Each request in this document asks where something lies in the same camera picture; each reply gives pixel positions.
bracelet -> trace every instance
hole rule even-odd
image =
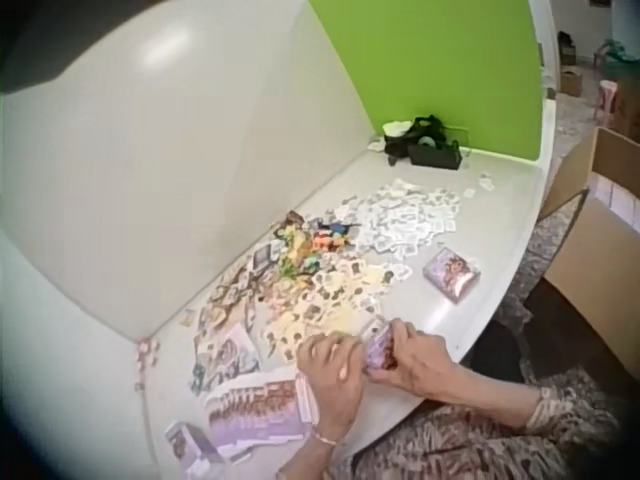
[[[328,438],[324,438],[322,435],[318,433],[315,426],[311,429],[311,435],[313,435],[316,440],[319,440],[325,445],[330,445],[332,447],[337,447],[338,443],[340,443],[340,442],[334,442],[333,440],[329,440]]]

hand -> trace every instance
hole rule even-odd
[[[419,397],[448,401],[458,366],[447,353],[444,338],[416,332],[413,325],[397,318],[391,326],[393,355],[398,366],[394,370],[369,370],[369,378]]]
[[[314,335],[298,348],[298,369],[318,404],[321,436],[339,442],[351,430],[362,402],[363,363],[360,340],[338,332]]]

person's left hand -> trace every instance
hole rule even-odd
[[[318,404],[318,434],[339,442],[356,420],[362,402],[364,350],[360,339],[334,332],[309,337],[298,348],[298,369],[307,376]]]

sleeve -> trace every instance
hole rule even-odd
[[[525,427],[528,435],[548,439],[565,458],[590,455],[609,445],[618,432],[615,418],[577,398],[562,398],[542,388],[540,402]]]

pink chair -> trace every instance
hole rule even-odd
[[[598,125],[603,127],[609,126],[611,121],[611,113],[613,109],[613,101],[616,98],[618,84],[610,80],[600,80],[600,88],[598,89],[598,101],[593,111],[593,119]]]

